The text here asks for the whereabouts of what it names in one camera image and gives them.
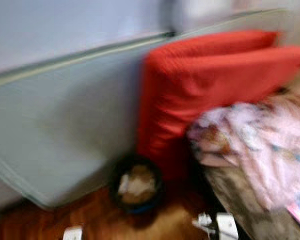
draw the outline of floral blanket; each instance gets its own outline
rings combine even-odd
[[[188,137],[201,163],[240,167],[265,209],[284,207],[300,192],[300,89],[213,109]]]

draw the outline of black bowl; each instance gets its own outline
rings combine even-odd
[[[153,172],[155,178],[155,194],[149,200],[138,204],[127,204],[121,201],[118,189],[121,177],[129,173],[135,165],[145,165]],[[109,181],[109,194],[118,207],[131,214],[140,214],[153,209],[162,199],[164,193],[164,183],[159,168],[148,158],[137,154],[124,156],[114,167]]]

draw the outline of bed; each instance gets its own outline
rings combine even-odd
[[[186,42],[171,45],[171,47],[178,49],[178,54],[187,48],[184,46],[187,46]],[[169,59],[167,59],[170,56],[165,58],[162,64],[162,60],[156,59],[157,56],[161,55],[163,59],[165,54],[171,54],[170,51],[164,51],[163,49],[162,51],[158,50],[152,52],[152,54],[150,53],[145,61],[137,149],[139,154],[155,161],[167,173],[164,174],[165,179],[185,176],[186,164],[184,162],[191,156],[184,148],[183,145],[186,145],[186,143],[182,139],[187,125],[198,117],[194,112],[204,112],[213,107],[230,105],[235,101],[256,102],[287,83],[288,78],[296,73],[293,72],[285,80],[279,80],[283,77],[280,76],[276,78],[278,81],[271,80],[273,84],[269,85],[271,81],[267,81],[265,76],[263,76],[265,80],[255,77],[256,72],[254,72],[250,76],[251,82],[249,83],[243,81],[238,83],[240,80],[233,81],[233,84],[238,84],[238,86],[247,83],[248,88],[246,90],[239,90],[240,88],[236,86],[233,88],[235,94],[229,97],[221,97],[222,101],[215,103],[217,98],[214,98],[213,94],[206,94],[206,92],[213,93],[215,90],[209,84],[205,85],[203,81],[200,81],[199,86],[189,86],[196,81],[197,72],[195,74],[188,74],[189,72],[184,74],[184,71],[176,71],[184,68],[186,62],[178,62],[174,59],[171,66]],[[194,61],[191,62],[191,68],[196,64]],[[213,72],[213,77],[216,76],[219,77],[220,75]],[[225,94],[225,89],[230,89],[230,84],[223,88],[223,92],[218,93]],[[256,93],[254,92],[255,89],[259,89],[257,95],[253,95],[253,93]],[[198,102],[200,104],[206,102],[206,108],[199,109],[201,105]],[[257,202],[254,191],[240,168],[202,167],[202,172],[218,201],[227,212],[234,215],[237,223],[251,239],[300,240],[300,226],[297,222],[285,208],[275,211],[264,210]]]

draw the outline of red pillow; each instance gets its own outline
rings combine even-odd
[[[153,160],[165,179],[187,175],[183,135],[202,112],[237,101],[256,102],[296,73],[300,48],[266,48],[274,36],[220,33],[170,43],[148,55],[137,151]]]

